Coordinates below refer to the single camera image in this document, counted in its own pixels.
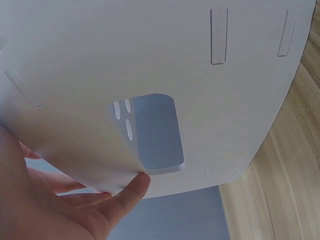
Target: gray background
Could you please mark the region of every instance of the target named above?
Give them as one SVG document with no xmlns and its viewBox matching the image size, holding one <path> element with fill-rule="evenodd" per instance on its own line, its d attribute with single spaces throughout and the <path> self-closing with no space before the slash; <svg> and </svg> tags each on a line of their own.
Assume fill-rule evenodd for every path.
<svg viewBox="0 0 320 240">
<path fill-rule="evenodd" d="M 44 160 L 29 167 L 58 171 Z M 73 192 L 92 192 L 82 189 Z M 109 240 L 228 240 L 225 214 L 217 186 L 143 199 L 111 232 Z"/>
</svg>

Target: wooden floor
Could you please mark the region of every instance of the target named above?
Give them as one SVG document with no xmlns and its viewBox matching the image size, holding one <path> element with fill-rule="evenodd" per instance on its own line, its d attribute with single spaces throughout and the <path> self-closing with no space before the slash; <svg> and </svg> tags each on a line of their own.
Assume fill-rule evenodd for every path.
<svg viewBox="0 0 320 240">
<path fill-rule="evenodd" d="M 320 4 L 288 96 L 244 176 L 219 187 L 230 240 L 320 240 Z"/>
</svg>

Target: finger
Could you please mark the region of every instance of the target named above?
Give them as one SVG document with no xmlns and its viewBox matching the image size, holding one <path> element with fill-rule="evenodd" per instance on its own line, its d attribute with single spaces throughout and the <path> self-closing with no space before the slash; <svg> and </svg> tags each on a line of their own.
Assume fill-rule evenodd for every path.
<svg viewBox="0 0 320 240">
<path fill-rule="evenodd" d="M 85 207 L 88 205 L 99 204 L 112 198 L 112 195 L 107 192 L 103 193 L 75 193 L 70 195 L 59 196 L 67 204 L 77 208 Z"/>
<path fill-rule="evenodd" d="M 86 188 L 86 186 L 82 185 L 64 173 L 39 171 L 29 167 L 28 171 L 30 174 L 40 174 L 42 177 L 44 177 L 49 187 L 55 194 Z"/>
<path fill-rule="evenodd" d="M 20 142 L 23 157 L 26 159 L 41 159 L 37 154 L 32 152 L 26 145 Z"/>
<path fill-rule="evenodd" d="M 149 185 L 150 177 L 140 173 L 124 190 L 99 204 L 97 210 L 104 215 L 111 229 L 144 197 Z"/>
</svg>

